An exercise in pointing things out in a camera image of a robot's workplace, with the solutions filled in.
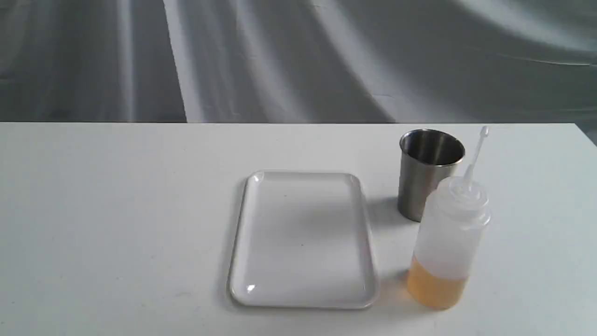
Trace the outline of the translucent squeeze bottle amber liquid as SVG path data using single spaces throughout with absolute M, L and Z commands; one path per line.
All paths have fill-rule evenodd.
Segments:
M 429 308 L 446 310 L 460 300 L 491 214 L 486 189 L 473 172 L 489 127 L 479 133 L 464 175 L 439 181 L 428 196 L 420 222 L 407 290 Z

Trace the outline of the stainless steel cup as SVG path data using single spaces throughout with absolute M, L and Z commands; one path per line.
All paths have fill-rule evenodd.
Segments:
M 419 128 L 400 138 L 401 166 L 397 210 L 419 223 L 427 197 L 440 181 L 453 175 L 465 157 L 456 137 L 439 130 Z

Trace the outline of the white rectangular plastic tray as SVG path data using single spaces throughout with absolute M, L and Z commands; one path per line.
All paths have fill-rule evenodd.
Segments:
M 360 180 L 345 172 L 249 175 L 228 290 L 248 307 L 371 306 L 380 281 Z

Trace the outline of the grey draped backdrop cloth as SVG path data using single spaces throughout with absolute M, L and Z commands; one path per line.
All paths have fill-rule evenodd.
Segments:
M 3 0 L 1 121 L 574 123 L 594 0 Z

